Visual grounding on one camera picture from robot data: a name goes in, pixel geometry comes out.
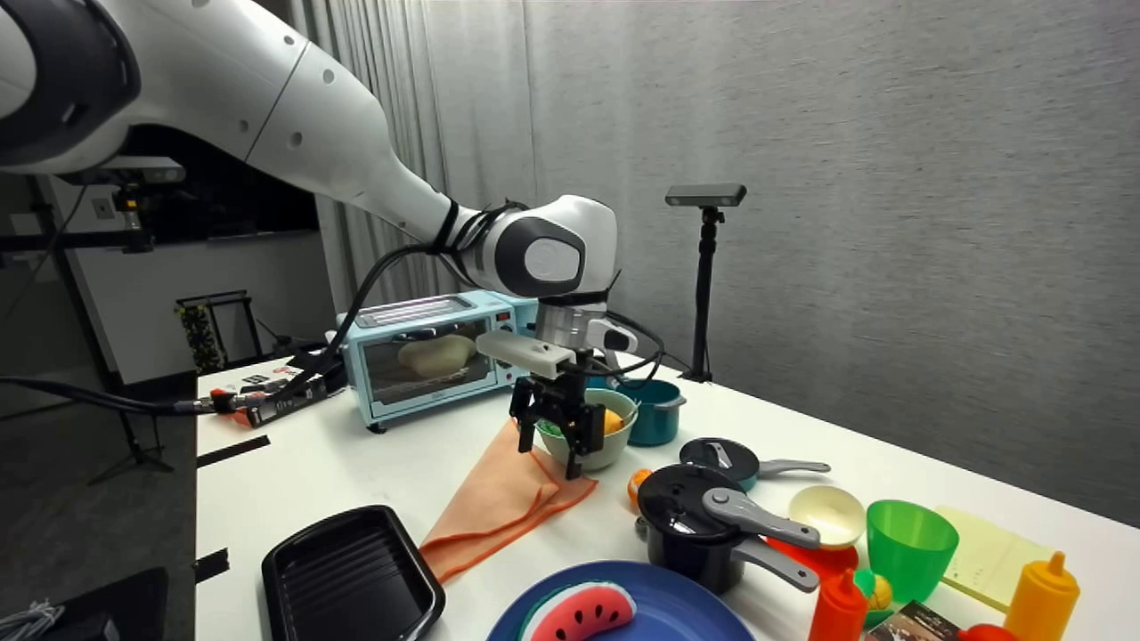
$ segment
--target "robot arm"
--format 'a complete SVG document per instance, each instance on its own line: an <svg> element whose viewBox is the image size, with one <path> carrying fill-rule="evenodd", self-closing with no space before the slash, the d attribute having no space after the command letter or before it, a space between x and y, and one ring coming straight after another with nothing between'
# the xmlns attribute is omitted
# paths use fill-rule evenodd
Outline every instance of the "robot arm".
<svg viewBox="0 0 1140 641"><path fill-rule="evenodd" d="M455 234L454 202L393 151L385 107L319 47L252 0L0 0L0 172L76 174L109 160L137 126L189 132L297 187ZM543 343L488 339L520 363L513 414L560 414L576 451L600 446L582 361L635 333L602 316L616 278L612 209L560 197L513 209L463 257L469 281L543 299Z"/></svg>

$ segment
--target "table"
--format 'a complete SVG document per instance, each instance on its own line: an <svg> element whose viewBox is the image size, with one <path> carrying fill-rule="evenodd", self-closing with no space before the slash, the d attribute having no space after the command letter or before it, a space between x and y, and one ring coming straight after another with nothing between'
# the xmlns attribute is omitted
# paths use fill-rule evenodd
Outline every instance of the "table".
<svg viewBox="0 0 1140 641"><path fill-rule="evenodd" d="M199 392L239 381L242 367L211 374ZM762 458L826 458L829 484L847 488L867 506L872 498L913 498L924 506L957 506L1003 530L1060 549L1083 583L1070 637L1110 641L1140 631L1132 586L1140 586L1140 530L1060 506L1056 498L904 451L891 440L729 392L722 383L692 383L672 369L660 374L682 383L682 434L664 449L627 449L600 472L588 502L513 540L488 564L450 583L450 603L430 637L486 637L501 609L543 576L595 564L645 560L635 539L635 516L625 506L625 484L638 468L678 462L689 438L720 434L753 446ZM293 414L264 431L235 431L224 416L199 416L199 456L267 438L271 446L199 468L195 491L195 555L227 549L227 568L195 586L195 637L267 637L260 560L293 530L353 506L385 502L398 511L412 540L424 540L488 438L505 420L511 396L488 396L437 409L388 434L372 434L348 389L319 405ZM816 478L762 479L753 498L783 511L794 491ZM728 604L754 637L797 641L807 631L816 595L800 595L767 568L749 565ZM954 622L997 622L1002 611L940 583L930 597Z"/></svg>

